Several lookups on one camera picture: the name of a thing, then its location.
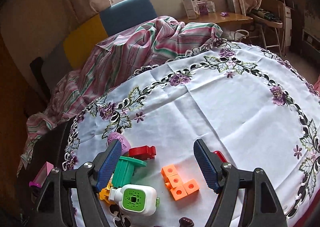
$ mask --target green toy block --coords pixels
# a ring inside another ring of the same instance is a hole
[[[131,183],[131,178],[135,166],[146,166],[147,163],[136,158],[128,158],[121,156],[116,165],[115,172],[112,178],[112,185],[115,188],[123,187]]]

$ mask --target purple flower embroidery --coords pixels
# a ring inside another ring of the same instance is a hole
[[[124,109],[121,110],[120,114],[121,115],[127,115],[128,112],[129,112],[129,109],[124,108]]]
[[[143,121],[144,120],[143,117],[145,117],[145,115],[143,115],[143,112],[140,112],[140,113],[136,113],[136,118],[134,118],[134,119],[136,119],[137,123],[138,123],[139,121]]]
[[[234,56],[236,53],[232,50],[228,50],[228,49],[221,49],[220,50],[220,53],[219,53],[219,56],[220,57],[232,57]]]
[[[103,120],[110,119],[115,112],[116,104],[115,103],[108,103],[106,108],[100,108],[100,117]]]
[[[224,75],[226,75],[227,76],[227,78],[229,78],[229,77],[233,77],[234,76],[234,74],[233,74],[233,72],[232,71],[228,71],[228,72],[226,72]]]
[[[75,167],[75,165],[78,163],[78,158],[77,158],[77,156],[73,153],[73,152],[71,152],[71,157],[70,157],[70,159],[67,161],[67,170],[72,170],[72,169],[74,169],[74,167]]]
[[[228,66],[235,66],[237,63],[233,62],[231,59],[227,62]]]
[[[188,77],[187,75],[182,75],[182,74],[174,74],[171,78],[170,78],[170,84],[172,86],[177,86],[180,84],[186,84],[188,82],[190,82],[190,77]]]
[[[306,86],[308,87],[309,92],[310,92],[312,95],[317,95],[317,93],[316,93],[316,91],[315,91],[315,89],[314,89],[314,87],[313,87],[312,84],[309,84],[308,82],[306,82]]]
[[[299,148],[298,145],[296,145],[296,148],[293,149],[294,156],[297,157],[299,159],[299,157],[302,157],[302,153],[300,152],[302,150],[302,148]]]
[[[270,92],[273,94],[273,103],[276,105],[285,104],[285,96],[280,86],[273,86],[270,88]]]
[[[284,65],[288,69],[290,69],[292,67],[288,60],[285,60],[285,61],[278,60],[278,63],[281,64],[281,65]]]
[[[315,161],[316,160],[316,155],[317,155],[317,152],[312,149],[312,151],[310,152],[310,155],[311,155],[311,160],[312,161]]]
[[[84,112],[79,113],[78,115],[78,123],[82,122],[84,120]]]

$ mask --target wooden door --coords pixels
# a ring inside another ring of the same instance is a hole
[[[0,207],[16,217],[19,206],[14,184],[27,139],[27,118],[23,113],[27,88],[0,35]]]

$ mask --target yellow toy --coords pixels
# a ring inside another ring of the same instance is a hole
[[[115,205],[116,204],[115,202],[112,202],[109,200],[109,193],[110,193],[111,187],[113,187],[113,186],[111,184],[111,181],[109,181],[107,187],[103,188],[101,190],[101,192],[99,193],[99,198],[100,198],[100,200],[106,201],[108,204]]]

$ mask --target orange toy block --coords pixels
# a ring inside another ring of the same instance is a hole
[[[165,182],[164,185],[165,185],[165,187],[168,188],[169,190],[172,189],[172,186],[171,186],[170,182]]]
[[[176,188],[172,188],[171,190],[172,196],[175,199],[175,201],[184,198],[185,196],[187,196],[187,192],[185,191],[185,189],[183,188],[183,185],[179,185]]]
[[[174,164],[171,164],[171,165],[168,165],[168,166],[164,166],[162,169],[161,169],[161,174],[162,174],[162,177],[164,179],[165,182],[168,181],[168,177],[172,176],[172,175],[175,175],[175,174],[178,174]]]
[[[170,185],[172,186],[172,188],[175,188],[179,185],[183,185],[183,181],[178,174],[175,174],[175,175],[168,177],[168,181],[169,181]]]
[[[188,195],[200,189],[199,185],[194,179],[191,179],[190,181],[184,183],[183,188],[186,190]]]

